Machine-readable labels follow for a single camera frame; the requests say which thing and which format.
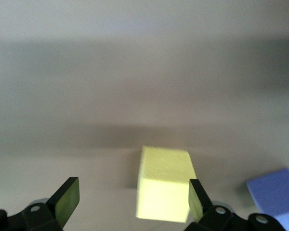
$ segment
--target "blue foam block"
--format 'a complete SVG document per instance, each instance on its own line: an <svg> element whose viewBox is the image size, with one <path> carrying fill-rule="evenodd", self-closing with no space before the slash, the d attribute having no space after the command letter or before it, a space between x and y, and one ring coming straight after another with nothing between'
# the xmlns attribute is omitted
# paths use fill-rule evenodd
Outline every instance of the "blue foam block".
<svg viewBox="0 0 289 231"><path fill-rule="evenodd" d="M249 180L247 186L260 212L275 217L289 231L289 169Z"/></svg>

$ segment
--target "gray background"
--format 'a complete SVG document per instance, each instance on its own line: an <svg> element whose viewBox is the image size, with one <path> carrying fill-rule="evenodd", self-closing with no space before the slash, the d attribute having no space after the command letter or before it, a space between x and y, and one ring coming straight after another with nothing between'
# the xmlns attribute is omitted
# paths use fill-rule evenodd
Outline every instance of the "gray background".
<svg viewBox="0 0 289 231"><path fill-rule="evenodd" d="M0 208L78 176L66 231L183 230L135 218L142 145L256 212L244 182L289 166L289 1L0 0Z"/></svg>

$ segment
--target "screw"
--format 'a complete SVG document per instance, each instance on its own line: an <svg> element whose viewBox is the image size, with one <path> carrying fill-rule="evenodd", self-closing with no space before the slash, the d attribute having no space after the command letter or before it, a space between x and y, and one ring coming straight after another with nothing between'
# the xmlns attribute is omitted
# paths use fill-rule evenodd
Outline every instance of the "screw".
<svg viewBox="0 0 289 231"><path fill-rule="evenodd" d="M267 224L269 222L264 216L261 215L256 216L256 220L262 224Z"/></svg>
<svg viewBox="0 0 289 231"><path fill-rule="evenodd" d="M31 212L36 212L36 211L38 211L40 209L40 207L38 206L38 205L36 205L36 206L33 206L32 208L30 208L30 211Z"/></svg>
<svg viewBox="0 0 289 231"><path fill-rule="evenodd" d="M226 213L226 210L222 207L217 207L215 209L215 211L218 213L218 214L225 214Z"/></svg>

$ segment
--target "yellow foam cube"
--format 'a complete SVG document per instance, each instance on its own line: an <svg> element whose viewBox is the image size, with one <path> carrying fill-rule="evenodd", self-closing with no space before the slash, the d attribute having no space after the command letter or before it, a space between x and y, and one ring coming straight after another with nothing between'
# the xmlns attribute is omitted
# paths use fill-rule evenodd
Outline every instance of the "yellow foam cube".
<svg viewBox="0 0 289 231"><path fill-rule="evenodd" d="M190 179L196 179L196 175L187 151L144 146L136 217L186 222Z"/></svg>

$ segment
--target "foam block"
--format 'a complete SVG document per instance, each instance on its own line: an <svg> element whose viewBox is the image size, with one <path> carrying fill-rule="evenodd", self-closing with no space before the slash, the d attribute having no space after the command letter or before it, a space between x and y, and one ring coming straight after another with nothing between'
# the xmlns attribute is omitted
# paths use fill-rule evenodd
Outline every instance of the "foam block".
<svg viewBox="0 0 289 231"><path fill-rule="evenodd" d="M258 209L289 231L289 169L249 180L247 186Z"/></svg>
<svg viewBox="0 0 289 231"><path fill-rule="evenodd" d="M196 175L187 151L144 146L138 175L136 216L186 222L190 179L196 179Z"/></svg>

